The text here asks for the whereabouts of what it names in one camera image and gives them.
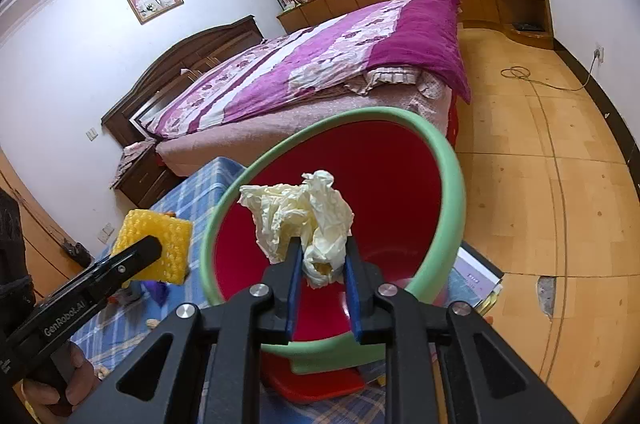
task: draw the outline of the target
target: yellow sponge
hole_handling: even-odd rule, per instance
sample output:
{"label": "yellow sponge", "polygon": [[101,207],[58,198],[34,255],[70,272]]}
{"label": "yellow sponge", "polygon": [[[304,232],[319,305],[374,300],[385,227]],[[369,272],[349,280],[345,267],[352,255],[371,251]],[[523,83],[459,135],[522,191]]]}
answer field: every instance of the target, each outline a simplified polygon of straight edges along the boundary
{"label": "yellow sponge", "polygon": [[193,223],[144,209],[129,211],[111,255],[122,252],[145,236],[155,236],[162,244],[160,259],[132,277],[136,280],[166,281],[182,285],[187,272]]}

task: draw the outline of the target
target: bed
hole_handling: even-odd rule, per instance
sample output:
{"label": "bed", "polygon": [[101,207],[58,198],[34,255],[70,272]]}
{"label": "bed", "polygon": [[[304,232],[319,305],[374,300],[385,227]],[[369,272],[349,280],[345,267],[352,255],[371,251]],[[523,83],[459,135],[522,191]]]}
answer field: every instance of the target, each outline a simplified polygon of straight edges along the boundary
{"label": "bed", "polygon": [[162,54],[102,118],[123,146],[153,139],[186,177],[215,157],[251,164],[316,121],[401,107],[450,142],[469,101],[458,0],[394,0],[265,40],[254,18],[191,36]]}

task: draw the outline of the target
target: white tissue paper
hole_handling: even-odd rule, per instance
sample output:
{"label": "white tissue paper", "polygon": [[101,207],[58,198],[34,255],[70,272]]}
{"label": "white tissue paper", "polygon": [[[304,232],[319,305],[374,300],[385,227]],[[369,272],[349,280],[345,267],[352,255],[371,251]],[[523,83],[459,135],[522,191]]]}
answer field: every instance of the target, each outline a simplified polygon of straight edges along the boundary
{"label": "white tissue paper", "polygon": [[258,246],[270,263],[284,261],[289,240],[299,236],[308,283],[324,287],[342,277],[353,211],[332,188],[331,173],[302,177],[302,185],[242,185],[238,203],[251,211]]}

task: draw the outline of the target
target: purple cloth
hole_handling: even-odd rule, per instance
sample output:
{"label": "purple cloth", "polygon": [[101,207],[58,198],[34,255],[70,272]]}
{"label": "purple cloth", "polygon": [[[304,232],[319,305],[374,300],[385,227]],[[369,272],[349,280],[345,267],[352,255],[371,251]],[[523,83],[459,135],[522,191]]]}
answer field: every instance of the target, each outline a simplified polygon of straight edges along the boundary
{"label": "purple cloth", "polygon": [[161,281],[144,280],[142,284],[146,291],[149,292],[149,297],[153,299],[159,307],[166,303],[166,299],[169,295],[169,287],[166,283]]}
{"label": "purple cloth", "polygon": [[393,0],[254,46],[204,74],[146,129],[165,139],[295,104],[366,71],[409,65],[466,102],[458,0]]}
{"label": "purple cloth", "polygon": [[408,64],[429,70],[469,104],[471,90],[458,48],[458,0],[413,0],[402,8],[396,31],[377,43],[367,70]]}

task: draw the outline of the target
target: green bucket rim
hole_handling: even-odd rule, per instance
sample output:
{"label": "green bucket rim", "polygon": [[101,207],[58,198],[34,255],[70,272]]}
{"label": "green bucket rim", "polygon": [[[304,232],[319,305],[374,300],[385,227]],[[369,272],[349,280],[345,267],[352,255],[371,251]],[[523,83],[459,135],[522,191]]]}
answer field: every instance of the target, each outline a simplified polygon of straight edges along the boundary
{"label": "green bucket rim", "polygon": [[[229,186],[211,214],[206,235],[200,247],[200,279],[211,305],[224,302],[213,273],[214,267],[210,266],[214,242],[226,212],[233,203],[238,201],[240,186],[248,184],[276,158],[311,137],[343,124],[370,120],[390,121],[410,129],[428,145],[436,160],[442,184],[440,217],[427,254],[414,278],[406,287],[407,291],[423,302],[430,303],[436,298],[453,267],[465,224],[465,187],[458,158],[449,141],[419,115],[393,107],[370,107],[340,113],[290,136],[258,158]],[[312,362],[324,365],[324,367],[309,366],[309,368],[303,364],[298,364],[297,367],[293,365],[297,373],[348,368],[384,357],[382,346],[359,346],[351,332],[317,341],[294,341],[287,345],[263,344],[262,349],[278,356],[298,359],[298,362],[309,358]],[[362,353],[358,354],[356,350],[361,350]]]}

